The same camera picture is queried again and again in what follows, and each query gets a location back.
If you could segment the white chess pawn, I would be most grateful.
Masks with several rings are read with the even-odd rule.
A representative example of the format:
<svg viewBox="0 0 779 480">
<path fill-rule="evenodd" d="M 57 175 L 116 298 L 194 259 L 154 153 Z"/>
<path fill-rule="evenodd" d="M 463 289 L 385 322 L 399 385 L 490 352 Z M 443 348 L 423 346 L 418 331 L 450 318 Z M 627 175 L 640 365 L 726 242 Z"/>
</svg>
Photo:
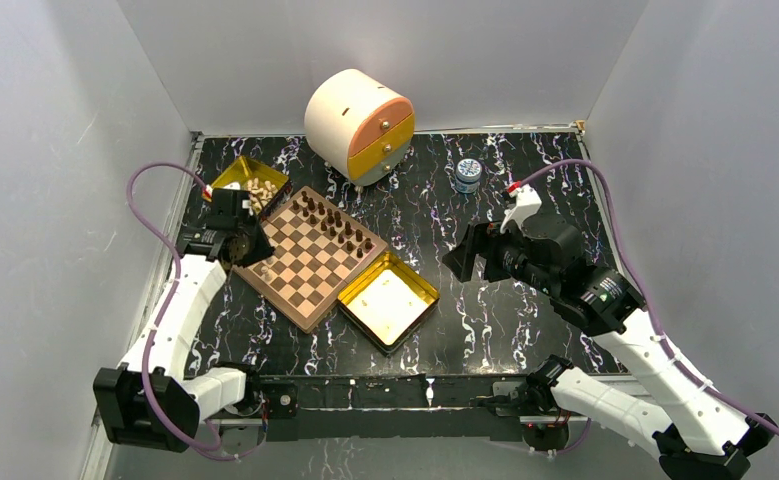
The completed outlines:
<svg viewBox="0 0 779 480">
<path fill-rule="evenodd" d="M 268 281 L 271 281 L 273 279 L 273 272 L 271 271 L 271 269 L 268 266 L 263 266 L 262 269 L 261 269 L 261 273 L 262 273 L 261 278 L 264 281 L 268 282 Z"/>
</svg>

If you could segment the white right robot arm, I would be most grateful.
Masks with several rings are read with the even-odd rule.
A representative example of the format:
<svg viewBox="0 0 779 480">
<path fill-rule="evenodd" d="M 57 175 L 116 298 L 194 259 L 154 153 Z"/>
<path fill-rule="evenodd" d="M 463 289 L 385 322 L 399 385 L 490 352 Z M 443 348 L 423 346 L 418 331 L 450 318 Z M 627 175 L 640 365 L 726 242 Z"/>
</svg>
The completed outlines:
<svg viewBox="0 0 779 480">
<path fill-rule="evenodd" d="M 586 415 L 650 455 L 672 479 L 739 479 L 771 441 L 764 421 L 722 403 L 652 327 L 645 301 L 618 271 L 590 262 L 576 228 L 556 216 L 471 225 L 443 256 L 456 279 L 482 260 L 486 281 L 516 280 L 545 293 L 555 312 L 607 350 L 645 388 L 641 400 L 550 356 L 522 385 L 481 400 L 486 408 L 559 408 Z"/>
</svg>

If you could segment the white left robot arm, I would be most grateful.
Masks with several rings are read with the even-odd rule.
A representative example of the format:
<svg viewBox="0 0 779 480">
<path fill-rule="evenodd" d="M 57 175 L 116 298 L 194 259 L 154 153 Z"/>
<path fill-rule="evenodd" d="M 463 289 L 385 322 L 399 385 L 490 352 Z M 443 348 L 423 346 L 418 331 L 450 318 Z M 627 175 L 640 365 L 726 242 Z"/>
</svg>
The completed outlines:
<svg viewBox="0 0 779 480">
<path fill-rule="evenodd" d="M 208 214 L 169 244 L 174 268 L 136 342 L 113 368 L 102 368 L 93 392 L 113 444 L 184 452 L 209 451 L 196 440 L 202 422 L 222 410 L 259 411 L 264 391 L 256 371 L 223 363 L 188 379 L 185 363 L 212 300 L 234 267 L 274 249 L 244 190 L 215 189 Z"/>
</svg>

